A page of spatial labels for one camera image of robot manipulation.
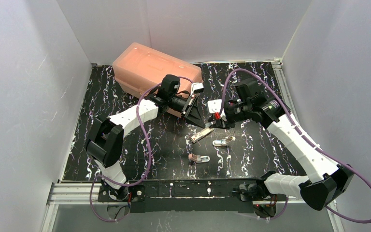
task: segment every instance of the metal frame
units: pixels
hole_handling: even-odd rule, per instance
[[[237,60],[217,60],[217,61],[202,61],[202,62],[193,62],[193,64],[206,64],[206,63],[247,63],[247,62],[274,62],[274,59],[237,59]]]
[[[215,63],[223,63],[223,62],[230,62],[230,61],[216,61]],[[282,98],[284,102],[288,105],[291,109],[292,113],[299,121],[293,101],[291,99],[291,95],[288,90],[288,86],[286,84],[286,79],[284,76],[284,72],[282,70],[282,63],[279,59],[276,60],[241,60],[239,62],[271,62],[272,68],[275,73],[275,77],[278,83],[278,86],[281,91]],[[58,206],[60,204],[89,204],[89,194],[91,183],[71,183],[69,181],[61,181],[59,184],[53,184],[52,188],[49,192],[49,197],[47,201],[47,209],[46,214],[42,224],[42,232],[51,232],[55,223],[56,215]],[[99,192],[101,184],[95,183],[93,187],[93,192],[95,194],[92,195],[92,202],[93,204],[108,204],[108,205],[125,205],[126,203],[102,203],[98,202],[97,192]],[[254,201],[253,204],[262,204],[268,201]],[[285,201],[278,201],[278,204],[283,204]],[[291,203],[305,203],[303,200],[297,200],[295,197],[289,197],[289,204]],[[333,201],[329,206],[336,210],[336,201]],[[344,232],[343,225],[341,223],[340,218],[333,214],[332,212],[328,211],[328,215],[330,221],[332,223],[333,230],[335,232]]]

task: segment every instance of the small metal part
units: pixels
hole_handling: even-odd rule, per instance
[[[195,94],[191,95],[191,100],[190,102],[188,103],[188,105],[192,105],[193,104],[193,101],[194,101],[194,98],[196,97]]]
[[[205,124],[205,128],[210,127],[212,124],[214,124],[214,123],[213,123],[213,122],[207,122],[207,123]]]
[[[193,153],[188,155],[188,159],[190,161],[194,161],[195,163],[206,163],[210,161],[209,156],[197,156],[197,155],[194,155]]]
[[[212,128],[204,128],[200,132],[197,132],[196,134],[194,134],[191,137],[191,141],[193,143],[195,143],[195,142],[197,142],[198,140],[204,138],[205,136],[207,136],[208,134],[210,134],[213,131],[214,131],[214,129],[212,129]]]
[[[222,140],[214,140],[213,141],[213,146],[228,146],[228,143],[235,141],[234,136],[227,137]]]

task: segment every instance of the metal clip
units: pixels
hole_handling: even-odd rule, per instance
[[[194,155],[193,153],[188,155],[188,159],[190,161],[194,161],[195,163],[207,163],[208,161],[210,161],[209,156],[197,156]]]
[[[321,148],[321,145],[316,144],[312,149],[316,150],[317,148]]]
[[[222,140],[214,140],[213,141],[213,146],[228,146],[228,143],[235,141],[234,136],[227,137]]]
[[[207,136],[208,134],[210,134],[211,132],[213,132],[214,129],[211,129],[211,128],[204,128],[202,129],[202,131],[200,132],[197,132],[195,135],[193,135],[191,137],[191,141],[193,143],[196,143],[198,140],[204,138],[205,136]]]

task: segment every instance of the orange plastic box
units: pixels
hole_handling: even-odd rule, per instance
[[[114,62],[114,78],[123,91],[140,98],[150,87],[160,83],[167,74],[183,76],[202,83],[201,69],[183,60],[139,43],[132,43]],[[191,91],[191,83],[180,79],[179,91]],[[169,110],[180,116],[179,112]]]

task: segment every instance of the red tip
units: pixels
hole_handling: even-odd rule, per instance
[[[220,119],[221,118],[221,116],[220,116],[220,114],[218,112],[215,112],[214,113],[214,117],[215,117],[215,119]]]

